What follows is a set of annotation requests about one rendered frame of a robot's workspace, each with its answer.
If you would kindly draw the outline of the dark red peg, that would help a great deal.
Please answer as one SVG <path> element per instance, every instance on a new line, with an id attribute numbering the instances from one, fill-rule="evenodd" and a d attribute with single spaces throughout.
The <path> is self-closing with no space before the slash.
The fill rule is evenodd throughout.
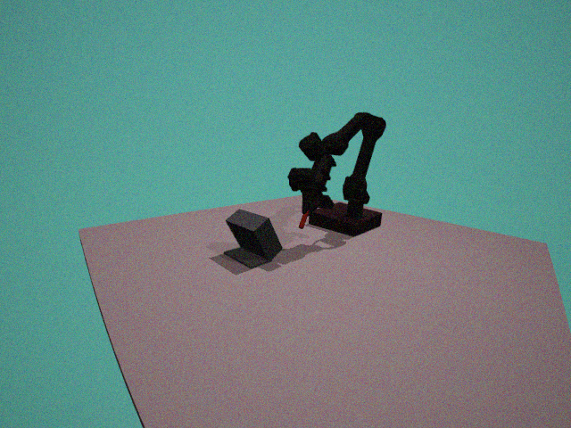
<path id="1" fill-rule="evenodd" d="M 299 225 L 299 228 L 300 228 L 300 229 L 303 229 L 303 228 L 304 228 L 304 225 L 305 225 L 306 219 L 307 219 L 307 217 L 308 217 L 309 211 L 310 211 L 310 208 L 309 208 L 309 210 L 307 211 L 306 214 L 303 214 L 303 215 L 302 215 L 302 219 L 301 219 L 301 222 L 300 222 L 300 225 Z"/>

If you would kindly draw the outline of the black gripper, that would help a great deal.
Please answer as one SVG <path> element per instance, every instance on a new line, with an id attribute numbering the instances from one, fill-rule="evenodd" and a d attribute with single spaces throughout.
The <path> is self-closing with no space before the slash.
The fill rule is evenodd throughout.
<path id="1" fill-rule="evenodd" d="M 334 202 L 330 196 L 322 193 L 327 191 L 327 180 L 331 180 L 326 167 L 313 165 L 312 168 L 294 169 L 291 178 L 298 181 L 300 177 L 304 183 L 304 185 L 298 186 L 302 192 L 302 214 L 306 214 L 309 208 L 308 216 L 316 208 L 333 209 Z"/>

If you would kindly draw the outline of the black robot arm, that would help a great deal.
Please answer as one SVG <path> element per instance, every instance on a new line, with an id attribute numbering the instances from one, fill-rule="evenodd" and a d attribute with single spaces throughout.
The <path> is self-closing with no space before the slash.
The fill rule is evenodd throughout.
<path id="1" fill-rule="evenodd" d="M 363 204 L 369 201 L 367 193 L 366 175 L 369 163 L 375 150 L 375 144 L 385 131 L 386 122 L 383 118 L 373 116 L 367 112 L 357 112 L 338 132 L 334 132 L 321 141 L 316 132 L 310 132 L 299 143 L 299 148 L 314 166 L 326 167 L 330 172 L 336 167 L 335 159 L 331 155 L 343 155 L 348 148 L 349 141 L 361 130 L 363 140 L 360 153 L 356 160 L 353 174 L 346 177 L 343 183 L 343 199 L 348 201 L 347 218 L 361 219 Z"/>

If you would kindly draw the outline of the dark grey sloped panel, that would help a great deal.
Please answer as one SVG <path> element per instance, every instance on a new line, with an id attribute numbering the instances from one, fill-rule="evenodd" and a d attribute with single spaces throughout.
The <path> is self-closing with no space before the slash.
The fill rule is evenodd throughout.
<path id="1" fill-rule="evenodd" d="M 238 209 L 226 219 L 239 248 L 224 251 L 249 268 L 272 262 L 283 249 L 267 217 Z"/>

